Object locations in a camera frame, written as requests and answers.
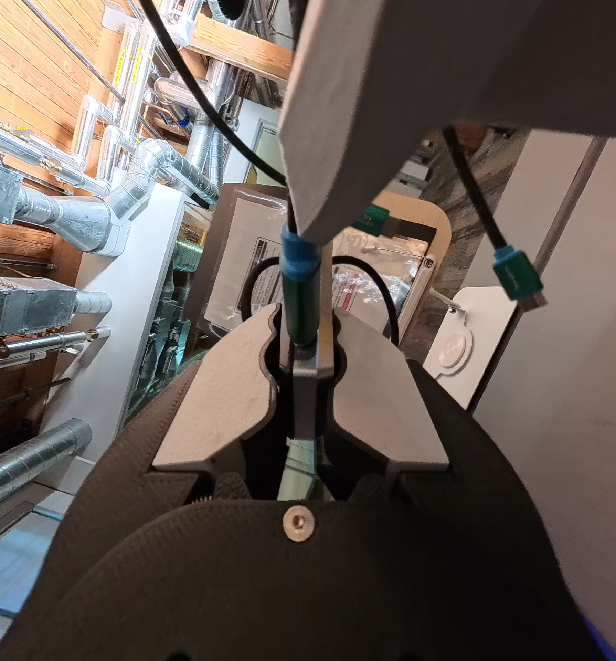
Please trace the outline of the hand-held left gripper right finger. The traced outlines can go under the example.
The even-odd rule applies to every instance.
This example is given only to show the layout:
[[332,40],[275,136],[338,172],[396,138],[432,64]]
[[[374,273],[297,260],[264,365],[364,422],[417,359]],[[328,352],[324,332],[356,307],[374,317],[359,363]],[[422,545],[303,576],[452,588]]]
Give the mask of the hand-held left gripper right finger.
[[403,352],[346,310],[334,312],[336,375],[326,400],[326,488],[348,500],[361,478],[388,490],[437,483],[450,458]]

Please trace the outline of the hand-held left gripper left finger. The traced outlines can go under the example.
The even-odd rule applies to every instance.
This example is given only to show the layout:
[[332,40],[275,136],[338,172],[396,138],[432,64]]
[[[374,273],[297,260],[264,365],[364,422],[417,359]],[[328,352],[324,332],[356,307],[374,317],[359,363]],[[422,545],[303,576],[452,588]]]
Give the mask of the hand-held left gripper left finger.
[[268,304],[207,352],[153,459],[155,470],[213,481],[235,472],[253,497],[278,497],[288,453],[280,318],[281,303]]

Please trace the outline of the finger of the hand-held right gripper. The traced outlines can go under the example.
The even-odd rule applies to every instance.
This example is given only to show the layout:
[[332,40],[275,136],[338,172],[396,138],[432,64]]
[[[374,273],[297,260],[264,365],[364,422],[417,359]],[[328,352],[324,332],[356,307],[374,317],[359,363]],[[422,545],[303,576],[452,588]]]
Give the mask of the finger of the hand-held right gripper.
[[460,122],[616,137],[616,1],[309,1],[280,122],[299,234],[330,243]]

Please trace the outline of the white plate with round disc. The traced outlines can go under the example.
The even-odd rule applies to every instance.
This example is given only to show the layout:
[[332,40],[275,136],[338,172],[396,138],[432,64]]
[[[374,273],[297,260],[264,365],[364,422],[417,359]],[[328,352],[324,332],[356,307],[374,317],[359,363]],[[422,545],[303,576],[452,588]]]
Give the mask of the white plate with round disc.
[[516,302],[500,285],[463,287],[443,294],[445,314],[423,366],[464,408],[471,403],[511,320]]

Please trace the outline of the laminated instruction sheet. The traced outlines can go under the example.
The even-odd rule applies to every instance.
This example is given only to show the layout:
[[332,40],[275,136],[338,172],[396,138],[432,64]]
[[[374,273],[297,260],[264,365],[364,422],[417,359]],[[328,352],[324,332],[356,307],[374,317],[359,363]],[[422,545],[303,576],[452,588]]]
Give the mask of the laminated instruction sheet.
[[[229,235],[217,271],[205,318],[211,328],[231,331],[241,323],[241,291],[247,276],[261,260],[281,253],[281,229],[286,211],[237,199]],[[382,233],[347,227],[335,238],[335,255],[350,255],[372,265],[384,279],[398,313],[422,266],[436,229],[388,216]],[[342,308],[374,329],[388,331],[383,296],[370,276],[349,265],[335,265],[332,284],[334,307]]]

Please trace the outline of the cluster of silver pipes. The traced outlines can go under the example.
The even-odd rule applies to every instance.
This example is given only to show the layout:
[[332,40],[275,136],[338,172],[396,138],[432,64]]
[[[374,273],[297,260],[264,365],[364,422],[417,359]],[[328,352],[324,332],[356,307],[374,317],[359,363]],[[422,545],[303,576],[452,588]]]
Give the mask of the cluster of silver pipes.
[[204,173],[196,158],[187,158],[163,139],[139,139],[140,110],[153,69],[156,48],[161,45],[175,64],[183,64],[163,16],[145,1],[146,20],[128,20],[125,48],[111,94],[118,103],[82,98],[73,137],[65,152],[27,128],[0,122],[0,151],[49,170],[58,180],[92,193],[89,196],[48,196],[23,184],[18,173],[0,181],[0,222],[23,219],[49,227],[76,248],[106,257],[124,251],[131,221],[148,203],[157,181],[180,185],[205,202],[219,200],[220,186]]

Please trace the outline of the large glass window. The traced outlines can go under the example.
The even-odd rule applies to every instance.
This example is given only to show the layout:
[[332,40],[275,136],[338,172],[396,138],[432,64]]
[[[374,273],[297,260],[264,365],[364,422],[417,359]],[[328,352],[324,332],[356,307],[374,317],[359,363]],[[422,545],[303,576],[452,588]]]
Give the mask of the large glass window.
[[34,507],[0,533],[0,617],[13,620],[31,593],[62,515]]

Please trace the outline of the silver spiral duct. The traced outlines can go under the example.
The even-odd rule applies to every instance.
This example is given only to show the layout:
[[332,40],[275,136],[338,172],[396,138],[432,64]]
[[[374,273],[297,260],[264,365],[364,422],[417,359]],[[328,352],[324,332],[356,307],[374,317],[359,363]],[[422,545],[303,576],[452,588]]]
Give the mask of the silver spiral duct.
[[80,417],[44,431],[0,454],[0,502],[31,483],[92,440],[92,427]]

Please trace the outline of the silver rectangular duct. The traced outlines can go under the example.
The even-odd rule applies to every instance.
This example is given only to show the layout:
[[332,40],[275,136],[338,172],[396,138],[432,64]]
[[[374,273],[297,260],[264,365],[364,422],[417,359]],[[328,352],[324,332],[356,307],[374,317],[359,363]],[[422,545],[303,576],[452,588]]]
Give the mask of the silver rectangular duct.
[[0,277],[0,338],[67,326],[76,314],[107,313],[104,292],[87,292],[45,277]]

